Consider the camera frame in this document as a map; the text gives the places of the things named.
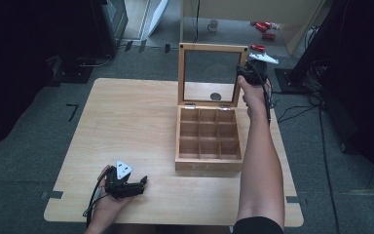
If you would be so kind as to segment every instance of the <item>hinge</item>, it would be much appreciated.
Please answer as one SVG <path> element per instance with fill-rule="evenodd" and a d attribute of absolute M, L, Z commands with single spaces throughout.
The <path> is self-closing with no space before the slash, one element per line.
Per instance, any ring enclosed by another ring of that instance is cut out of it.
<path fill-rule="evenodd" d="M 219 107 L 220 110 L 230 110 L 230 105 L 220 105 Z"/>
<path fill-rule="evenodd" d="M 196 109 L 196 104 L 195 103 L 186 103 L 185 108 L 186 109 Z"/>

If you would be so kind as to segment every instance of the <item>wooden box lid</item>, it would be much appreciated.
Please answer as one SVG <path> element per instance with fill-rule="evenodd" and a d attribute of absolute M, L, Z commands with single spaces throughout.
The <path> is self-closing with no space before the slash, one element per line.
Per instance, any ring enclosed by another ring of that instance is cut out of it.
<path fill-rule="evenodd" d="M 240 86 L 237 84 L 236 67 L 244 66 L 246 58 L 247 46 L 180 43 L 178 104 L 237 107 Z M 197 94 L 199 85 L 201 88 L 206 86 L 208 94 Z"/>

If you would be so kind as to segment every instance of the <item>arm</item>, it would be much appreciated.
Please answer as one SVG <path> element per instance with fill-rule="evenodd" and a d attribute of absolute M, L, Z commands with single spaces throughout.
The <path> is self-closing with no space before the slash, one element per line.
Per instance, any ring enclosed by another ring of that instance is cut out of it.
<path fill-rule="evenodd" d="M 252 87 L 239 76 L 248 106 L 250 129 L 243 159 L 237 220 L 265 216 L 284 227 L 281 162 L 273 145 L 261 87 Z"/>
<path fill-rule="evenodd" d="M 109 166 L 106 166 L 101 176 L 106 170 L 109 169 Z M 101 181 L 99 186 L 101 187 L 101 194 L 99 197 L 105 196 L 105 178 Z M 127 197 L 123 199 L 114 199 L 110 195 L 100 199 L 95 203 L 95 208 L 93 209 L 93 220 L 90 223 L 90 226 L 86 230 L 86 234 L 98 234 L 103 233 L 117 218 L 121 209 L 129 203 L 134 197 Z"/>

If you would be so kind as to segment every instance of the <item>floor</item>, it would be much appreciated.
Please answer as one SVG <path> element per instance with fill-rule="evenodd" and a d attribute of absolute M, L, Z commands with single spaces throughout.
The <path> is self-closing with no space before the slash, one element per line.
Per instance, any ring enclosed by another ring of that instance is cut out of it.
<path fill-rule="evenodd" d="M 155 9 L 158 3 L 158 0 L 152 0 L 151 9 Z M 10 135 L 0 142 L 0 233 L 84 232 L 84 223 L 47 222 L 43 218 L 47 200 L 41 197 L 54 188 L 96 78 L 177 80 L 179 1 L 169 2 L 162 22 L 147 37 L 145 30 L 152 17 L 151 9 L 141 37 L 146 40 L 145 47 L 141 46 L 141 40 L 134 40 L 132 47 L 126 51 L 130 40 L 123 40 L 117 55 L 109 63 L 93 70 L 88 84 L 45 87 Z M 191 41 L 195 37 L 195 21 L 184 20 L 184 39 Z M 259 32 L 249 22 L 220 20 L 215 35 L 207 31 L 208 23 L 209 19 L 199 20 L 198 42 L 246 45 L 260 42 Z M 277 40 L 265 46 L 266 53 L 280 62 L 268 66 L 269 77 L 279 92 L 274 69 L 292 68 L 297 64 L 298 57 L 287 53 L 280 33 L 276 33 Z M 170 44 L 169 51 L 165 50 L 166 44 Z M 273 103 L 276 115 L 280 117 L 284 114 L 284 118 L 307 109 L 290 107 L 311 105 L 307 96 L 281 94 L 274 95 Z M 323 139 L 320 126 L 323 126 Z M 328 113 L 313 108 L 280 122 L 280 132 L 304 216 L 302 226 L 285 228 L 285 233 L 374 233 L 374 166 L 361 155 L 341 152 L 340 141 Z"/>

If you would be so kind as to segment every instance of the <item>hand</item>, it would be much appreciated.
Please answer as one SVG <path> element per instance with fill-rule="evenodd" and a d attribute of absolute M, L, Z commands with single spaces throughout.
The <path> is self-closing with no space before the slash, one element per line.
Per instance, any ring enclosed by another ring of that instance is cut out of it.
<path fill-rule="evenodd" d="M 248 107 L 247 114 L 250 120 L 263 118 L 266 119 L 266 104 L 263 95 L 263 88 L 261 86 L 249 85 L 244 77 L 238 77 L 238 83 L 244 90 L 243 101 Z M 266 91 L 271 87 L 269 80 L 267 80 Z"/>
<path fill-rule="evenodd" d="M 105 171 L 110 168 L 107 165 L 101 172 L 99 176 L 102 176 Z M 101 187 L 101 194 L 100 198 L 107 195 L 105 192 L 105 178 L 102 179 L 99 186 Z M 93 220 L 90 223 L 86 233 L 102 233 L 105 229 L 107 229 L 117 218 L 118 214 L 120 213 L 121 209 L 132 201 L 134 197 L 127 197 L 122 199 L 115 199 L 110 195 L 107 195 L 104 198 L 99 199 L 95 203 L 95 208 L 93 209 Z"/>

